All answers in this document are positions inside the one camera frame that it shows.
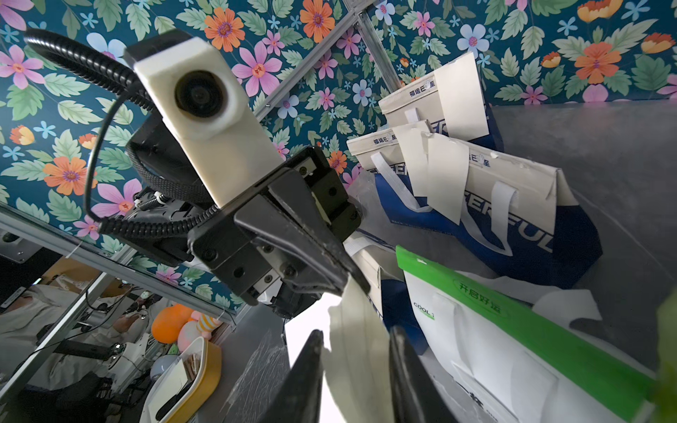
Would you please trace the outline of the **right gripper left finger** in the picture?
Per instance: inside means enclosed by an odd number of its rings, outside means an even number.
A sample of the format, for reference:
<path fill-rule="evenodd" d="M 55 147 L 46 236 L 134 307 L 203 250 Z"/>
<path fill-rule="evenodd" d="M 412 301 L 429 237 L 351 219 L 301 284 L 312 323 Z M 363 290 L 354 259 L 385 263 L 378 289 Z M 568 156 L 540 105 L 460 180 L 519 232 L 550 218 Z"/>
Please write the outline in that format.
<path fill-rule="evenodd" d="M 260 422 L 319 422 L 324 378 L 323 351 L 324 333 L 314 330 Z"/>

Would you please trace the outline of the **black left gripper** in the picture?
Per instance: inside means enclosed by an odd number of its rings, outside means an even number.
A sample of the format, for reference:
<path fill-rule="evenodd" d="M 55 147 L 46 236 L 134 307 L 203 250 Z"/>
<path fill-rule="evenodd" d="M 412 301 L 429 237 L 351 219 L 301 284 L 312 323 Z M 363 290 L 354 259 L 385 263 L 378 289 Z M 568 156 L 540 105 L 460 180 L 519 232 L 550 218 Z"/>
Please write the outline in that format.
<path fill-rule="evenodd" d="M 251 306 L 280 281 L 271 307 L 296 317 L 322 294 L 370 284 L 344 242 L 361 216 L 323 151 L 307 146 L 194 227 L 188 245 L 209 273 Z"/>

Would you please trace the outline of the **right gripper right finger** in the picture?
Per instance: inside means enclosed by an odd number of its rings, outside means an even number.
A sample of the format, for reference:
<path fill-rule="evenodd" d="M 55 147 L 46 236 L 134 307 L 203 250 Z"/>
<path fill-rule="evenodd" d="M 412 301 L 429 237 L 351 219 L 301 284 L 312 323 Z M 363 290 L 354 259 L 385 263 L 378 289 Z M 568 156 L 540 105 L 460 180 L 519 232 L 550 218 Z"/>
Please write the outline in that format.
<path fill-rule="evenodd" d="M 414 351 L 405 329 L 393 326 L 389 334 L 389 373 L 396 423 L 457 422 Z"/>

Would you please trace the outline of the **white bag green top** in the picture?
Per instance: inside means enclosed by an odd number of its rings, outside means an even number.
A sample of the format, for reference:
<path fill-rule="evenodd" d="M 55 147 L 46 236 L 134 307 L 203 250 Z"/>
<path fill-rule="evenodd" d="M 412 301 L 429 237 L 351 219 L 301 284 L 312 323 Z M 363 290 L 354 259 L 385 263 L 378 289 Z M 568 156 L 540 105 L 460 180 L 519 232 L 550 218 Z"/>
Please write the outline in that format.
<path fill-rule="evenodd" d="M 656 377 L 574 330 L 587 290 L 472 278 L 398 248 L 414 315 L 441 368 L 496 422 L 647 422 Z"/>

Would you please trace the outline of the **white trash bin green liner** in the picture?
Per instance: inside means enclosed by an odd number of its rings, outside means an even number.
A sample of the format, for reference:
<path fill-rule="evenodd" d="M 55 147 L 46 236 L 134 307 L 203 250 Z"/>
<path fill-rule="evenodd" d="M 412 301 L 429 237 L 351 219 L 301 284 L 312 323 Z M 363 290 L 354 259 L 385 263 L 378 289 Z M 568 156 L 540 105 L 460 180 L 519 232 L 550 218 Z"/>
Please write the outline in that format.
<path fill-rule="evenodd" d="M 676 290 L 659 306 L 658 356 L 659 369 L 654 391 L 655 410 L 652 422 L 677 423 L 676 419 Z"/>

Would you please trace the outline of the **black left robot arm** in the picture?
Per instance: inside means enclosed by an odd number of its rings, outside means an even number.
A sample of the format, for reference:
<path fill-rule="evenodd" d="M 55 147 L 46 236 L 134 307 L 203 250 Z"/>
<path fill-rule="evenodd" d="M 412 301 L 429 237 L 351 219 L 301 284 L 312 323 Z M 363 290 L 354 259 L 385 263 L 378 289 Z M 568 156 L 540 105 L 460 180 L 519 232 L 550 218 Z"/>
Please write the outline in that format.
<path fill-rule="evenodd" d="M 37 54 L 116 95 L 105 137 L 125 103 L 150 111 L 125 146 L 145 183 L 130 211 L 83 207 L 102 234 L 171 267 L 202 264 L 251 306 L 274 282 L 273 311 L 291 318 L 323 294 L 370 284 L 345 241 L 361 223 L 323 151 L 278 153 L 234 69 L 199 37 L 171 30 L 116 61 L 58 33 L 30 29 Z"/>

